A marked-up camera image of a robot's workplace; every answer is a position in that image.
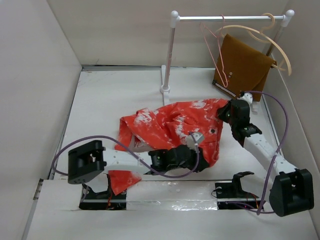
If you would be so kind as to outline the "orange tie-dye trousers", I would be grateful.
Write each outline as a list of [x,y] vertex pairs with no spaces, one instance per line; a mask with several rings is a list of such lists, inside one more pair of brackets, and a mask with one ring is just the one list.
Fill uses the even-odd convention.
[[135,147],[143,145],[153,150],[170,150],[186,144],[190,132],[204,136],[200,143],[203,157],[212,167],[219,159],[219,144],[223,121],[217,110],[227,104],[226,99],[176,102],[155,110],[143,108],[133,115],[123,116],[119,121],[118,141],[115,150],[124,151],[131,143]]

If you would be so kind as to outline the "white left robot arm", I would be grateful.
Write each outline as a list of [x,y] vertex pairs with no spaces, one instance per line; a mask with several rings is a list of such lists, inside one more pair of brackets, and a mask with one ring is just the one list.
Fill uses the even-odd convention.
[[101,140],[93,140],[68,152],[67,181],[71,185],[88,185],[101,173],[124,171],[141,175],[160,175],[175,169],[198,173],[209,167],[203,150],[179,145],[170,150],[128,152],[105,148]]

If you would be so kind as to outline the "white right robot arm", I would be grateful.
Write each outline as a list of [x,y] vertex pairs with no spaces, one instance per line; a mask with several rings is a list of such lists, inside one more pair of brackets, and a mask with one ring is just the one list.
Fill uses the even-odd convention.
[[314,208],[313,177],[307,169],[299,169],[269,144],[262,131],[250,122],[250,106],[242,99],[232,99],[217,110],[220,120],[228,123],[234,139],[267,171],[261,200],[267,200],[279,217]]

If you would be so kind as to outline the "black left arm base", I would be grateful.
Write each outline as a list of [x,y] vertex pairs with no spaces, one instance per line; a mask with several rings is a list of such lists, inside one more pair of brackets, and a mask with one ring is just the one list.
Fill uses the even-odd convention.
[[82,184],[82,194],[79,201],[81,210],[92,211],[121,211],[127,209],[127,190],[115,195],[111,188],[111,178],[107,173],[104,173],[103,180],[107,180],[107,189],[101,192],[94,192],[93,189]]

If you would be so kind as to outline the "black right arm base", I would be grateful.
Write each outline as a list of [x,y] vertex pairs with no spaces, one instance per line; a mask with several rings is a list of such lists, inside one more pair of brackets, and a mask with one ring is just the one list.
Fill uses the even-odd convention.
[[215,182],[211,196],[217,200],[218,210],[257,210],[261,203],[260,198],[253,192],[244,190],[245,183],[241,180],[254,175],[251,171],[239,172],[231,180]]

